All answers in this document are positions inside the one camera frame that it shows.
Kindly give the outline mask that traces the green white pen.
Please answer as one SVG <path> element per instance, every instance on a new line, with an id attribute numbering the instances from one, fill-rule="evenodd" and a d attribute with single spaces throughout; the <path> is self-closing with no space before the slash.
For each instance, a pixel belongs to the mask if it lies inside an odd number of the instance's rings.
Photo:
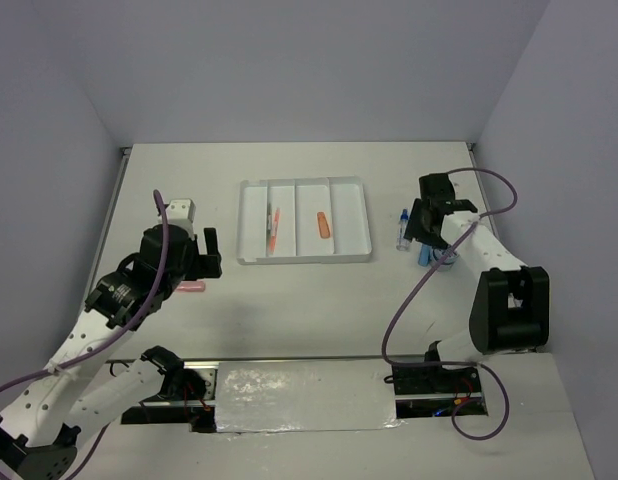
<path id="1" fill-rule="evenodd" d="M 269 242 L 272 234 L 273 227 L 273 210 L 270 203 L 267 204 L 266 211 L 266 241 Z"/>

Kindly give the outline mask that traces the orange pen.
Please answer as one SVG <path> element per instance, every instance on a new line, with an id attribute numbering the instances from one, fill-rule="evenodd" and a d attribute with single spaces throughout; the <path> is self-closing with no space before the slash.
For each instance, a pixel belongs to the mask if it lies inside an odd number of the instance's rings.
<path id="1" fill-rule="evenodd" d="M 273 255 L 275 252 L 279 220 L 280 220 L 280 209 L 277 208 L 271 216 L 270 229 L 269 229 L 269 240 L 268 240 L 268 254 L 269 255 Z"/>

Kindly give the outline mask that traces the orange eraser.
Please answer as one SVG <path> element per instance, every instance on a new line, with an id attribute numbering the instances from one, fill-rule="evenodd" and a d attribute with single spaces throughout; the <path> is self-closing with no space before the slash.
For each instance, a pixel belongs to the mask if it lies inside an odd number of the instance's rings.
<path id="1" fill-rule="evenodd" d="M 327 215 L 323 211 L 317 213 L 318 232 L 321 239 L 329 239 L 331 234 L 331 228 Z"/>

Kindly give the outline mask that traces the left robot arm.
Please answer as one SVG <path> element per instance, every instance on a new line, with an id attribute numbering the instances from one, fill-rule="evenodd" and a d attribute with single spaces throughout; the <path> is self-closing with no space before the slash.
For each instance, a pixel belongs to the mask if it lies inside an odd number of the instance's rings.
<path id="1" fill-rule="evenodd" d="M 131 406 L 148 398 L 201 400 L 209 383 L 161 346 L 92 393 L 104 363 L 184 282 L 222 274 L 215 229 L 206 251 L 186 229 L 156 225 L 138 251 L 103 276 L 87 296 L 73 330 L 45 368 L 22 379 L 25 389 L 0 412 L 0 461 L 21 479 L 75 477 L 79 447 Z"/>

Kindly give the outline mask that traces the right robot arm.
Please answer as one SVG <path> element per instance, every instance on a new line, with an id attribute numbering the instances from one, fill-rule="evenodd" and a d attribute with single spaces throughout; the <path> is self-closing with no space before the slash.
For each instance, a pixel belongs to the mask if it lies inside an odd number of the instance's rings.
<path id="1" fill-rule="evenodd" d="M 449 248 L 477 279 L 468 326 L 433 342 L 427 364 L 416 375 L 435 391 L 446 391 L 469 362 L 486 355 L 535 349 L 549 340 L 550 279 L 542 267 L 518 259 L 482 223 L 477 207 L 456 197 L 447 173 L 419 179 L 405 238 L 442 257 Z"/>

